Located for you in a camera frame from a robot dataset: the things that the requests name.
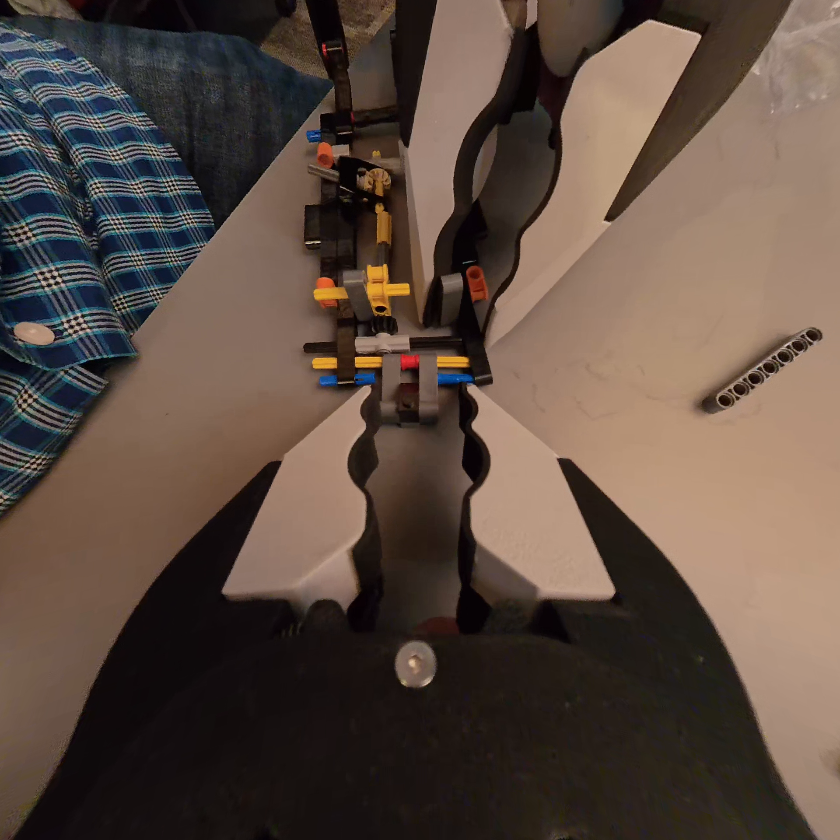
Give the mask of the grey lego beam with holes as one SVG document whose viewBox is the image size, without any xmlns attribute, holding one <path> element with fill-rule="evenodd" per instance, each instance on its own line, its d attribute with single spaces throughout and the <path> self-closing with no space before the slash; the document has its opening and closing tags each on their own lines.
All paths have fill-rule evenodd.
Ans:
<svg viewBox="0 0 840 840">
<path fill-rule="evenodd" d="M 700 410 L 706 414 L 717 414 L 734 407 L 810 348 L 822 342 L 823 338 L 822 330 L 810 327 L 777 342 L 770 351 L 728 383 L 706 395 L 699 403 Z"/>
</svg>

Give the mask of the black lego side beam assembly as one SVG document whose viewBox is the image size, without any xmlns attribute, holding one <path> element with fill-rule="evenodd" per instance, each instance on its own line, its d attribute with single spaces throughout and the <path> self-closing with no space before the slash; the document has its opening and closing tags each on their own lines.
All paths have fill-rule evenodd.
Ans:
<svg viewBox="0 0 840 840">
<path fill-rule="evenodd" d="M 490 363 L 476 313 L 476 303 L 488 296 L 478 243 L 487 236 L 487 223 L 474 201 L 460 226 L 453 245 L 450 271 L 437 275 L 427 294 L 423 310 L 425 327 L 452 327 L 463 345 L 474 382 L 492 383 Z"/>
</svg>

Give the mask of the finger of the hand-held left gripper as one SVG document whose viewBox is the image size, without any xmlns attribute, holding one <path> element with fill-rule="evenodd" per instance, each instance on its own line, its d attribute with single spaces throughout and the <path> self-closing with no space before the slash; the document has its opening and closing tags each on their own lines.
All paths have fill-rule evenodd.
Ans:
<svg viewBox="0 0 840 840">
<path fill-rule="evenodd" d="M 520 239 L 518 267 L 488 319 L 500 341 L 609 228 L 606 216 L 700 42 L 647 20 L 587 59 L 560 120 L 560 170 Z"/>
<path fill-rule="evenodd" d="M 526 75 L 534 2 L 400 2 L 400 155 L 418 321 L 454 326 L 446 276 L 470 213 L 495 200 Z"/>
</svg>

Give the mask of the multicoloured lego chassis assembly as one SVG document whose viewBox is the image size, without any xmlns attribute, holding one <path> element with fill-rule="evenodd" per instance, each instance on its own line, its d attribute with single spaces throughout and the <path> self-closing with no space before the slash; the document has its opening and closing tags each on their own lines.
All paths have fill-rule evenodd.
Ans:
<svg viewBox="0 0 840 840">
<path fill-rule="evenodd" d="M 457 339 L 413 339 L 400 332 L 393 302 L 412 288 L 391 270 L 392 185 L 401 164 L 375 150 L 354 152 L 357 132 L 393 123 L 396 107 L 353 104 L 350 55 L 337 2 L 306 2 L 318 54 L 332 83 L 333 108 L 307 132 L 317 149 L 308 172 L 319 200 L 304 208 L 304 244 L 319 257 L 313 298 L 334 320 L 332 342 L 308 343 L 323 389 L 379 387 L 381 420 L 400 427 L 434 425 L 442 387 L 473 382 Z"/>
</svg>

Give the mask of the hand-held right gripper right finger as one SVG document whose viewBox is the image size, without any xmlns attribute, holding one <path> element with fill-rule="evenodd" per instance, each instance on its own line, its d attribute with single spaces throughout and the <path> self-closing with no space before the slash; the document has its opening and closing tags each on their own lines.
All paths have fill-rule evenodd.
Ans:
<svg viewBox="0 0 840 840">
<path fill-rule="evenodd" d="M 607 572 L 560 457 L 476 385 L 458 389 L 470 485 L 458 533 L 456 621 L 477 633 L 498 606 L 608 602 Z"/>
</svg>

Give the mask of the blue denim jeans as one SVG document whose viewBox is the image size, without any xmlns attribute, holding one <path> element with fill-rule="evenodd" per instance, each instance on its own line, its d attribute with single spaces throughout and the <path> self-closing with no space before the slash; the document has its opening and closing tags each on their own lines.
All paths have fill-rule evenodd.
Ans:
<svg viewBox="0 0 840 840">
<path fill-rule="evenodd" d="M 126 91 L 199 187 L 216 228 L 331 89 L 244 38 L 26 16 Z"/>
</svg>

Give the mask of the clear plastic bag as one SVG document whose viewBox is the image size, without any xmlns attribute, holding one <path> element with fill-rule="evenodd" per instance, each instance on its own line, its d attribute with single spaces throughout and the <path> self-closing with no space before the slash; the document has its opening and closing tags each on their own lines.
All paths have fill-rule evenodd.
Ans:
<svg viewBox="0 0 840 840">
<path fill-rule="evenodd" d="M 838 99 L 839 2 L 793 1 L 769 44 L 766 69 L 772 113 Z"/>
</svg>

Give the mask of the blue plaid shirt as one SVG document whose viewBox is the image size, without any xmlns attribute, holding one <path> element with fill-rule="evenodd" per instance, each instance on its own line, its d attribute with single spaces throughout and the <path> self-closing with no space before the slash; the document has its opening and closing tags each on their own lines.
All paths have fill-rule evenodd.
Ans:
<svg viewBox="0 0 840 840">
<path fill-rule="evenodd" d="M 214 233 L 194 179 L 128 93 L 2 23 L 2 513 L 54 465 Z"/>
</svg>

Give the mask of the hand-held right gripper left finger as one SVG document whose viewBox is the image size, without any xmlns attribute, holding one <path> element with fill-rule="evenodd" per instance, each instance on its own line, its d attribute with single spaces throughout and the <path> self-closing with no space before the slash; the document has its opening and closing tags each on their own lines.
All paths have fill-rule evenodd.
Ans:
<svg viewBox="0 0 840 840">
<path fill-rule="evenodd" d="M 367 483 L 379 465 L 377 392 L 358 389 L 280 462 L 222 593 L 275 598 L 303 617 L 319 601 L 352 629 L 375 629 L 384 592 L 382 539 Z"/>
</svg>

